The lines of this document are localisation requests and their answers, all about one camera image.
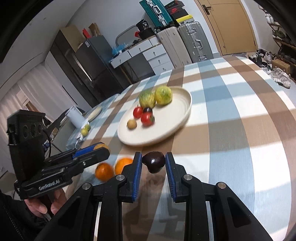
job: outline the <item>ceiling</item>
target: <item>ceiling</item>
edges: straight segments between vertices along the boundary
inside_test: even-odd
[[[54,0],[23,29],[0,64],[0,99],[29,70],[44,61],[60,28],[85,0]]]

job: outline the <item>silver suitcase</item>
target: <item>silver suitcase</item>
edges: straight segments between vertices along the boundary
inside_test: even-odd
[[[176,27],[162,30],[157,33],[157,36],[163,44],[175,68],[192,64],[189,53]]]
[[[214,58],[210,44],[199,22],[183,24],[178,27],[178,32],[193,63]]]

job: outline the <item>black jacket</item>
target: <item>black jacket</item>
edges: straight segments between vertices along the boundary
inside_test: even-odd
[[[13,200],[0,191],[0,239],[1,241],[33,241],[45,226],[24,201]]]

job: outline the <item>red tomato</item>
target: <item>red tomato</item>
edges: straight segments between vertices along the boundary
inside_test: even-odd
[[[145,112],[141,116],[141,122],[144,126],[151,126],[154,123],[154,116],[151,112]]]
[[[143,113],[143,108],[140,106],[137,106],[133,111],[133,116],[136,119],[139,119],[141,117],[142,113]]]

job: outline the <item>cherry tomato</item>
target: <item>cherry tomato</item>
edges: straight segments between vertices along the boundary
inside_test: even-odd
[[[136,119],[139,119],[141,117],[142,113],[143,113],[143,108],[140,106],[137,106],[133,111],[133,116]]]
[[[154,116],[151,112],[145,112],[141,116],[141,122],[144,126],[151,126],[154,123]]]
[[[153,111],[152,111],[152,109],[150,107],[144,108],[143,113],[145,113],[145,112],[151,112],[151,113],[153,113]]]

